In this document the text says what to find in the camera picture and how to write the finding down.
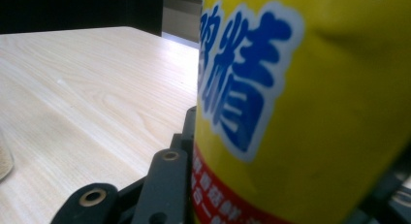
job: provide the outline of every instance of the red label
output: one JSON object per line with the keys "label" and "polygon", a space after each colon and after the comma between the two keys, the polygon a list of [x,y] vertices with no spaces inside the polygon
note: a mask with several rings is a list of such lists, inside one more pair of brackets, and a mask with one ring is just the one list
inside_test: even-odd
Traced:
{"label": "red label", "polygon": [[255,208],[224,184],[206,165],[195,144],[191,198],[202,223],[291,224]]}

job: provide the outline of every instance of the light wood grain surface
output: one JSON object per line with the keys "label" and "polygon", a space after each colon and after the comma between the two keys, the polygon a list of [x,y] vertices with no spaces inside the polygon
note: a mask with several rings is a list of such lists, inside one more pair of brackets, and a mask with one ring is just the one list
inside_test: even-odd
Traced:
{"label": "light wood grain surface", "polygon": [[195,106],[198,51],[132,28],[0,36],[0,223],[48,223],[93,182],[145,176]]}

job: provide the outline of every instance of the screw hole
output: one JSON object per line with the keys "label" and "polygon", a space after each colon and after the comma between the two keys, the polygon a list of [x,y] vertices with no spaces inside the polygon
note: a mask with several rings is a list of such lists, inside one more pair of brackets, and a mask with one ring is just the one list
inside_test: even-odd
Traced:
{"label": "screw hole", "polygon": [[164,212],[156,212],[148,220],[150,224],[164,224],[167,221],[167,215]]}
{"label": "screw hole", "polygon": [[91,189],[90,191],[84,193],[80,198],[79,198],[79,204],[82,207],[93,207],[106,199],[107,192],[101,188],[94,188]]}
{"label": "screw hole", "polygon": [[166,161],[173,161],[178,158],[178,153],[174,151],[169,151],[163,154],[163,159]]}

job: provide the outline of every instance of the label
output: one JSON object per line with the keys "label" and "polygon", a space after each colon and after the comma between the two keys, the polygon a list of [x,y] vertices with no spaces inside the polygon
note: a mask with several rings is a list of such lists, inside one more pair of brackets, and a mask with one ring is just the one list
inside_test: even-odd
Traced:
{"label": "label", "polygon": [[253,207],[234,193],[205,164],[197,146],[193,152],[191,190],[194,209],[203,223],[291,224]]}
{"label": "label", "polygon": [[220,1],[203,11],[198,83],[203,117],[244,162],[256,155],[302,33],[300,15],[278,2],[268,2],[257,14],[240,4],[227,19]]}

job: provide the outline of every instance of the yellow can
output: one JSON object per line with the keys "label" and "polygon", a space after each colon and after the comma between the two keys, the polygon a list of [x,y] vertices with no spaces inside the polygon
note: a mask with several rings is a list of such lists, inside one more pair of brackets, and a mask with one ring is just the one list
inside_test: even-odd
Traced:
{"label": "yellow can", "polygon": [[204,0],[202,223],[340,223],[411,138],[411,0]]}

